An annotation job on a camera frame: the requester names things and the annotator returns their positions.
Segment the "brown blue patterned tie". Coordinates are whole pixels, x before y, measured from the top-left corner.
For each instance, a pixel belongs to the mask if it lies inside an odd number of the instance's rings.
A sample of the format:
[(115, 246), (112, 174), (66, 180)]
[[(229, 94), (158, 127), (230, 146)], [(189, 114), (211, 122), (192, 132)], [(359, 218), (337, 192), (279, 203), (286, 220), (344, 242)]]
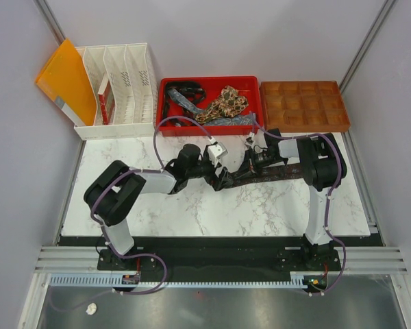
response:
[(276, 182), (282, 180), (298, 180), (303, 178), (303, 170), (300, 164), (285, 164), (273, 167), (248, 169), (232, 173), (232, 181), (226, 188), (235, 188), (248, 184), (262, 182)]

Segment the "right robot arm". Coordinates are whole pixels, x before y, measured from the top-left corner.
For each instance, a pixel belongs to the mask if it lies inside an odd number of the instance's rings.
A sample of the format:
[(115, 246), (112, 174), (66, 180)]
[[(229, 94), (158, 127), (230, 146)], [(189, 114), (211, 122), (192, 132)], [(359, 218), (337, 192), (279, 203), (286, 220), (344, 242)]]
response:
[(306, 269), (317, 269), (335, 258), (329, 209), (333, 190), (347, 175), (343, 155), (331, 133), (284, 138), (273, 129), (264, 133), (264, 140), (266, 147), (260, 152), (247, 145), (241, 166), (232, 173), (234, 186), (303, 179), (310, 205), (299, 258)]

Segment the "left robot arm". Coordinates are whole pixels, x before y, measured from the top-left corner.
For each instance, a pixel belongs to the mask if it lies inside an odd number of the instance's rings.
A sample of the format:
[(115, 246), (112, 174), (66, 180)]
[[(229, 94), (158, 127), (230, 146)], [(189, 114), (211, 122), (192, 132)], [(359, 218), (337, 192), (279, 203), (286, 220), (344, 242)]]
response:
[(232, 183), (227, 169), (216, 174), (225, 155), (223, 144), (213, 142), (204, 151), (193, 144), (184, 145), (178, 156), (160, 170), (137, 169), (120, 160), (112, 162), (86, 190), (84, 201), (114, 252), (113, 262), (121, 269), (131, 269), (136, 264), (127, 216), (140, 195), (174, 195), (186, 188), (189, 180), (200, 178), (218, 191)]

